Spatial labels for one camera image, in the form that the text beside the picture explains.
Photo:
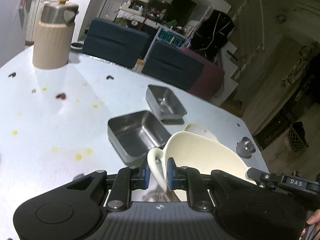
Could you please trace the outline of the person's right hand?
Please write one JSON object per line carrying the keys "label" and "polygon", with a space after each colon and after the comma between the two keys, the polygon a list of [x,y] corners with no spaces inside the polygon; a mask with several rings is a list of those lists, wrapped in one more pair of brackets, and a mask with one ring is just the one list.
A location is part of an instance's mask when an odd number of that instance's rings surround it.
{"label": "person's right hand", "polygon": [[320,210],[316,210],[307,220],[307,227],[303,230],[299,240],[314,239],[319,240]]}

